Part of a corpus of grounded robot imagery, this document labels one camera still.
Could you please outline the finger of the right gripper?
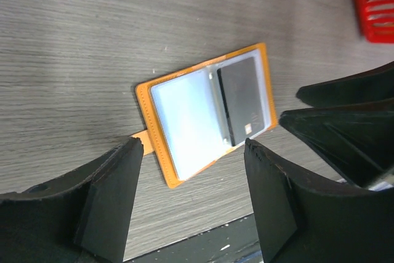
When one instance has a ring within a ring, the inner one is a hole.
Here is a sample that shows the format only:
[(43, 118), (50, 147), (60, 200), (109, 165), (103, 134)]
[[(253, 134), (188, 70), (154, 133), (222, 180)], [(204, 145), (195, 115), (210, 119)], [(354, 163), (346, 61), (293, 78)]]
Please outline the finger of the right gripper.
[(393, 62), (340, 79), (301, 87), (296, 97), (315, 107), (335, 107), (393, 98)]
[(393, 174), (393, 99), (288, 110), (279, 123), (350, 184), (366, 188)]

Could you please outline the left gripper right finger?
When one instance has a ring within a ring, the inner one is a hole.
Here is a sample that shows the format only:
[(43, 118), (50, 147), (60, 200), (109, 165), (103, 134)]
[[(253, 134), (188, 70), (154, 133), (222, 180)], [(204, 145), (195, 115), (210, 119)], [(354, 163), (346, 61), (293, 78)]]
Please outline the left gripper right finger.
[(251, 139), (244, 163), (265, 262), (393, 261), (392, 188), (327, 179)]

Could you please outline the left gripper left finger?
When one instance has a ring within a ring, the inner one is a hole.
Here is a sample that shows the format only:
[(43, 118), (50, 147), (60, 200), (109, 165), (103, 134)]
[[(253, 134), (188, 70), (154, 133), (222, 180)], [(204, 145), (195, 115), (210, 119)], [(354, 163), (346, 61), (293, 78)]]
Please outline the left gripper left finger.
[(122, 262), (143, 158), (131, 137), (24, 192), (1, 195), (2, 262)]

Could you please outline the orange leather card holder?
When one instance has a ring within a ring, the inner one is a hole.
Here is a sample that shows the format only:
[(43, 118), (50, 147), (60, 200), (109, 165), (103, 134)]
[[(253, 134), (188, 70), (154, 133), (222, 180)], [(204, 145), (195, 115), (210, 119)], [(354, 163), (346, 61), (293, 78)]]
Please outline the orange leather card holder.
[(231, 144), (217, 70), (248, 57), (255, 59), (265, 120), (265, 129), (248, 137), (253, 139), (278, 124), (264, 43), (136, 86), (147, 127), (137, 137), (145, 153), (156, 154), (168, 187), (179, 186), (245, 143)]

